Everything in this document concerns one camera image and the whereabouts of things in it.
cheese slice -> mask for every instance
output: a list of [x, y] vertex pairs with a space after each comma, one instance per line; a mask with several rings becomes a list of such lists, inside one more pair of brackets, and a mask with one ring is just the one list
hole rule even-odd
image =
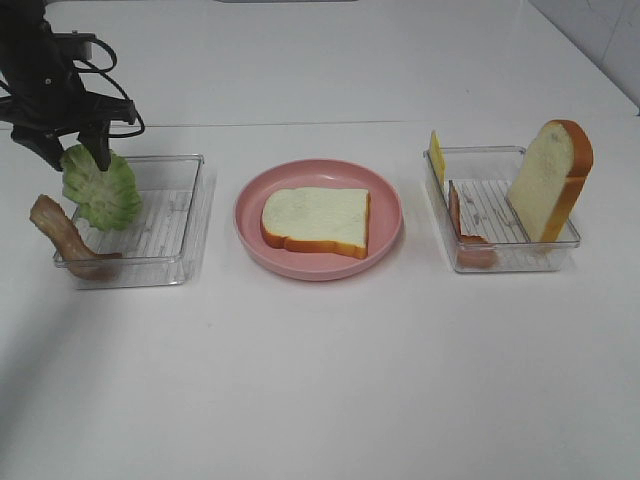
[[438, 182], [440, 182], [440, 188], [444, 188], [445, 171], [447, 164], [444, 161], [444, 154], [440, 149], [440, 142], [436, 131], [431, 132], [431, 141], [429, 142], [429, 158], [431, 159], [431, 165], [433, 165], [433, 171], [436, 172]]

white tabletop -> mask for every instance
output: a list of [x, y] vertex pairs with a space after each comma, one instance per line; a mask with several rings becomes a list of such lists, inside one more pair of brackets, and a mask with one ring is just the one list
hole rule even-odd
[[114, 47], [155, 125], [637, 113], [525, 0], [59, 2], [47, 18]]
[[[623, 206], [637, 126], [579, 121], [597, 163], [574, 215], [583, 244], [560, 272], [451, 270], [423, 186], [431, 125], [152, 128], [116, 148], [217, 168], [200, 277], [82, 292], [27, 221], [60, 178], [3, 139], [0, 477], [633, 478], [640, 228]], [[522, 144], [537, 127], [442, 141]], [[404, 233], [372, 269], [310, 284], [243, 250], [242, 186], [309, 157], [396, 187]]]
[[[60, 176], [0, 135], [0, 478], [637, 477], [638, 118], [526, 2], [48, 12], [118, 50], [115, 76], [152, 124], [315, 124], [114, 140], [123, 155], [202, 153], [218, 181], [198, 278], [102, 291], [53, 267], [27, 217], [38, 194], [61, 199]], [[526, 146], [555, 116], [595, 151], [582, 245], [556, 273], [454, 273], [424, 188], [428, 133]], [[338, 282], [266, 271], [233, 227], [247, 181], [310, 157], [374, 169], [403, 205], [395, 248]]]

white bread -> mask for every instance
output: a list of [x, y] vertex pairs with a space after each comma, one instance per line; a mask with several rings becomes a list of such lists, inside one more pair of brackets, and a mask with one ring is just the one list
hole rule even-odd
[[273, 248], [367, 256], [370, 196], [360, 188], [277, 190], [265, 202], [261, 230]]
[[571, 120], [547, 122], [527, 149], [507, 198], [532, 242], [554, 242], [593, 165], [591, 143]]

clear plastic container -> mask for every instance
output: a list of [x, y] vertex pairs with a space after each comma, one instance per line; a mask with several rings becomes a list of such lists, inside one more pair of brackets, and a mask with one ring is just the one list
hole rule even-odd
[[[580, 245], [580, 235], [571, 220], [555, 242], [529, 241], [506, 198], [522, 165], [524, 148], [449, 147], [442, 152], [447, 165], [444, 188], [436, 178], [429, 153], [424, 152], [429, 167], [427, 191], [456, 272], [555, 271]], [[449, 208], [449, 182], [460, 200], [461, 232]], [[480, 236], [486, 243], [469, 236]]]
[[123, 231], [101, 232], [72, 217], [87, 246], [122, 258], [65, 261], [77, 289], [179, 285], [197, 273], [204, 253], [215, 172], [204, 178], [201, 155], [130, 157], [143, 208]]

